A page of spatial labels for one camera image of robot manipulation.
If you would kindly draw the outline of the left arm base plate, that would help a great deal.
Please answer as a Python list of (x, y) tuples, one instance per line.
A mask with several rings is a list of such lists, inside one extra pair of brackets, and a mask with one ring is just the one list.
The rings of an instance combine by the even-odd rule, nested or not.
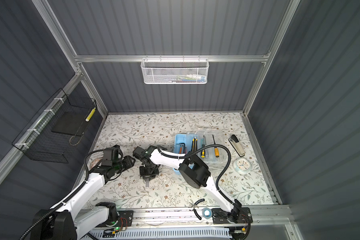
[(105, 222), (97, 225), (97, 228), (116, 228), (116, 227), (131, 227), (133, 222), (134, 211), (118, 211), (118, 219), (110, 222)]

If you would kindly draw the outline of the orange handled screwdriver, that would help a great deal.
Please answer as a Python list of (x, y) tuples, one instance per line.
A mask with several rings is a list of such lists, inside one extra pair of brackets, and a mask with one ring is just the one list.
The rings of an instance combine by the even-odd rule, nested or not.
[[(214, 135), (212, 135), (212, 136), (213, 136), (213, 141), (214, 141), (214, 145), (215, 145), (216, 144), (215, 137), (214, 137)], [(214, 151), (215, 151), (215, 157), (219, 158), (220, 157), (219, 149), (217, 147), (214, 147)]]

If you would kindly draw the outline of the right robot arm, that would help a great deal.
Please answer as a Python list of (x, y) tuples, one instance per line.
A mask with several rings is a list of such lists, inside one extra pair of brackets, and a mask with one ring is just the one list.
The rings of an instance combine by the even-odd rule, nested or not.
[[(226, 151), (228, 160), (223, 170), (214, 180), (208, 165), (199, 158), (198, 153), (209, 148), (221, 148)], [(237, 199), (233, 199), (219, 187), (220, 178), (230, 166), (232, 155), (227, 147), (220, 144), (207, 145), (195, 152), (187, 154), (175, 154), (161, 150), (156, 146), (149, 146), (146, 150), (137, 147), (133, 151), (133, 157), (142, 162), (142, 167), (148, 171), (148, 175), (153, 174), (153, 169), (158, 165), (177, 169), (185, 181), (193, 188), (203, 189), (220, 206), (221, 210), (234, 221), (242, 208)]]

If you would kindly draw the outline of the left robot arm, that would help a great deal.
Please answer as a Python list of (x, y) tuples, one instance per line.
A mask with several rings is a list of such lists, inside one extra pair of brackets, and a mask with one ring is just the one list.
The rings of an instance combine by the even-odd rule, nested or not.
[(79, 212), (85, 203), (107, 182), (116, 180), (132, 168), (136, 160), (124, 156), (120, 146), (101, 151), (103, 157), (93, 167), (85, 166), (85, 178), (66, 197), (48, 210), (40, 210), (33, 223), (21, 236), (32, 240), (79, 240), (98, 225), (121, 229), (127, 221), (119, 216), (113, 203), (101, 202), (84, 215)]

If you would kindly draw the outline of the black hex key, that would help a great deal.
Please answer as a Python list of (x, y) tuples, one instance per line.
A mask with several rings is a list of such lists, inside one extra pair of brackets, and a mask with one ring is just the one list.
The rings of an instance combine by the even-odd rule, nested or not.
[(185, 143), (179, 143), (179, 154), (186, 154), (187, 153), (187, 146)]

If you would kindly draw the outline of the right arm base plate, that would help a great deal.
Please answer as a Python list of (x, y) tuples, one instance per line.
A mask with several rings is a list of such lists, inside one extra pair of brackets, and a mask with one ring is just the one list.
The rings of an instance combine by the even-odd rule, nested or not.
[(220, 208), (212, 209), (213, 223), (219, 224), (247, 224), (248, 221), (253, 223), (252, 214), (249, 208), (241, 208), (237, 210), (237, 214), (232, 215), (231, 213), (225, 212)]

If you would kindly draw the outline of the light blue plastic toolbox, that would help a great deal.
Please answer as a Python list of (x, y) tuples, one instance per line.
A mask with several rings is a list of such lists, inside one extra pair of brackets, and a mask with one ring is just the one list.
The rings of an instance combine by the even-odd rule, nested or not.
[[(205, 146), (209, 146), (209, 145), (213, 145), (214, 141), (213, 141), (213, 136), (215, 137), (215, 141), (216, 144), (218, 145), (225, 145), (225, 140), (224, 140), (224, 136), (223, 133), (218, 131), (218, 130), (198, 130), (194, 133), (184, 133), (184, 134), (177, 134), (175, 136), (175, 142), (174, 142), (174, 150), (173, 152), (175, 154), (179, 153), (179, 143), (185, 143), (187, 146), (187, 153), (192, 152), (192, 141), (193, 138), (197, 138), (198, 142), (197, 142), (197, 150), (205, 147)], [(228, 163), (228, 154), (227, 152), (220, 148), (217, 147), (219, 149), (220, 152), (220, 157), (216, 158), (215, 157), (215, 151), (214, 151), (214, 147), (202, 150), (198, 153), (198, 157), (205, 163), (207, 164), (207, 166), (209, 167), (209, 169), (212, 170), (213, 173), (217, 173), (218, 170), (223, 170), (227, 163)]]

